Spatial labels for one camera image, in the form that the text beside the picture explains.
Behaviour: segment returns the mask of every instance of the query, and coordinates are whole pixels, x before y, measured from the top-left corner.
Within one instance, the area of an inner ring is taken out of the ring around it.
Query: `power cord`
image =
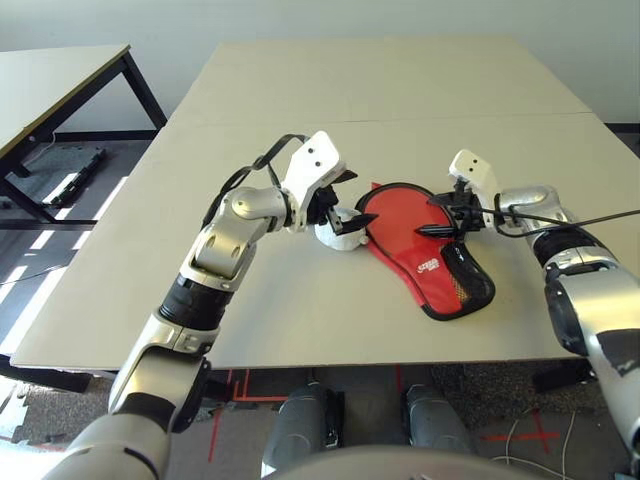
[[[273,146],[267,151],[267,153],[265,153],[264,155],[260,155],[251,165],[244,166],[241,169],[237,170],[233,175],[231,175],[229,179],[224,183],[224,185],[222,185],[220,193],[218,193],[218,195],[216,195],[216,197],[213,199],[213,202],[211,202],[207,213],[202,219],[202,228],[204,228],[211,222],[211,220],[213,220],[214,215],[220,207],[222,198],[231,190],[238,188],[251,172],[255,170],[262,170],[264,167],[267,167],[271,183],[276,187],[279,187],[280,180],[278,179],[278,175],[276,175],[275,170],[271,166],[271,161],[278,153],[280,153],[280,150],[282,150],[293,139],[300,140],[300,142],[304,143],[309,139],[309,137],[307,137],[306,135],[294,133],[283,135],[276,143],[273,144]]]
[[[522,415],[525,415],[530,410],[531,410],[530,408],[525,410],[522,413]],[[509,465],[510,461],[520,462],[526,465],[530,465],[532,467],[539,468],[540,470],[544,470],[547,473],[550,473],[552,475],[555,475],[556,477],[562,478],[562,480],[575,480],[574,478],[567,476],[567,471],[566,471],[567,445],[569,445],[569,438],[571,437],[571,432],[573,430],[573,424],[575,422],[575,419],[576,419],[576,411],[574,410],[573,413],[571,414],[571,421],[569,422],[569,427],[567,428],[567,434],[565,435],[564,443],[562,445],[562,473],[552,470],[551,468],[541,465],[539,463],[532,462],[531,460],[526,460],[524,458],[519,458],[519,457],[514,457],[512,455],[509,455],[509,443],[511,442],[511,437],[514,434],[516,427],[518,426],[518,423],[520,423],[520,418],[516,418],[514,420],[513,425],[509,430],[509,435],[507,435],[507,442],[505,445],[505,455],[493,457],[491,461],[496,462],[498,460],[505,460],[507,465]]]
[[[491,213],[493,214],[494,218],[500,218],[500,217],[511,217],[511,218],[527,218],[527,219],[531,219],[531,220],[538,220],[541,222],[547,222],[547,223],[553,223],[555,226],[553,227],[543,227],[543,228],[538,228],[536,230],[531,230],[529,232],[522,232],[522,233],[509,233],[509,232],[505,232],[504,230],[502,230],[502,228],[500,228],[500,226],[498,225],[498,222],[495,222],[495,227],[496,227],[496,231],[500,234],[500,235],[504,235],[505,237],[509,237],[509,238],[523,238],[523,237],[528,237],[531,235],[537,235],[539,233],[544,233],[544,232],[549,232],[549,231],[553,231],[553,230],[569,230],[569,229],[573,229],[573,228],[579,228],[579,227],[584,227],[586,225],[591,225],[594,223],[600,223],[600,222],[607,222],[609,220],[615,220],[617,218],[622,218],[622,217],[629,217],[631,215],[640,215],[640,210],[629,210],[627,212],[620,212],[620,213],[614,213],[612,215],[606,215],[604,217],[598,217],[598,218],[592,218],[590,220],[583,220],[580,222],[574,222],[574,223],[570,223],[570,222],[563,222],[562,220],[556,220],[555,218],[546,218],[546,217],[540,217],[538,215],[528,215],[525,213],[517,213],[517,212],[501,212],[499,210],[492,210],[490,208],[481,208],[481,207],[475,207],[475,206],[471,206],[471,205],[464,205],[464,206],[454,206],[451,207],[452,210],[463,210],[463,209],[467,209],[467,210],[471,210],[474,212],[482,212],[482,213]]]
[[[27,275],[26,277],[22,277],[22,278],[18,278],[16,280],[11,280],[9,282],[2,282],[0,283],[0,287],[4,286],[4,285],[11,285],[12,283],[18,283],[18,282],[24,282],[25,280],[30,280],[32,278],[35,277],[39,277],[40,275],[45,275],[49,272],[53,272],[54,270],[59,270],[63,267],[66,267],[67,265],[56,265],[54,267],[49,267],[49,268],[45,268],[43,271],[38,272],[38,273],[34,273],[33,275]]]

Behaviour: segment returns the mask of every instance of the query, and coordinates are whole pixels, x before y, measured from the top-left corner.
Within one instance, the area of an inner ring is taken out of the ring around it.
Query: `red table tennis racket cover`
[[[415,232],[454,224],[445,209],[427,203],[431,197],[418,185],[390,183],[363,196],[356,209],[378,215],[366,228],[373,254],[404,280],[427,315],[451,320],[488,305],[495,286],[464,242]]]

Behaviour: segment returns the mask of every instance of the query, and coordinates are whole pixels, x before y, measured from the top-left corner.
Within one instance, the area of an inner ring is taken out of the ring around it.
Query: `silver robot arm segment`
[[[503,219],[508,232],[525,235],[543,269],[545,296],[558,341],[588,358],[614,422],[640,473],[640,280],[621,265],[593,235],[575,222],[552,187],[536,186],[499,193],[491,166],[463,150],[450,173],[477,195],[484,224],[494,230]],[[541,217],[509,216],[524,214]],[[554,223],[543,219],[553,219]]]
[[[330,189],[346,173],[346,179],[355,176],[328,135],[317,132],[293,154],[281,187],[240,187],[223,197],[116,377],[109,414],[89,425],[45,478],[164,477],[171,433],[193,420],[210,368],[204,355],[218,336],[225,307],[255,256],[257,241],[285,226],[302,230],[316,192]],[[323,208],[325,216],[332,212],[332,206],[322,204],[315,208],[314,221]]]

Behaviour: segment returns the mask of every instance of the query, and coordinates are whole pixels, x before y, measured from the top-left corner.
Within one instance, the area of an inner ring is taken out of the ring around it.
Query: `table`
[[[319,129],[360,175],[336,188],[346,206],[371,182],[449,190],[448,165],[461,148],[490,161],[505,188],[555,185],[581,218],[640,204],[638,159],[510,39],[223,45],[74,258],[12,363],[117,369],[221,183],[281,134]],[[278,171],[291,151],[276,160]],[[603,182],[611,171],[624,172],[615,184]],[[265,174],[253,184],[267,182]],[[637,219],[589,230],[638,273]],[[214,368],[256,368],[569,356],[554,337],[542,272],[526,242],[484,231],[469,235],[468,247],[493,278],[495,299],[437,322],[366,249],[333,251],[311,232],[268,235],[208,358]]]
[[[28,176],[21,162],[29,152],[50,141],[56,128],[120,73],[156,129],[166,124],[129,49],[129,45],[108,45],[0,52],[0,190],[36,219],[3,221],[0,229],[87,230],[95,224],[55,219],[5,176],[11,171]]]

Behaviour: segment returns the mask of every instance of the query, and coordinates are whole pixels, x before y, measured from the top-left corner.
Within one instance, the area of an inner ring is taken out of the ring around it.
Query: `white wall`
[[[167,113],[221,41],[465,33],[510,34],[604,121],[640,120],[640,0],[0,0],[0,50],[130,43]],[[64,128],[149,126],[118,79]]]

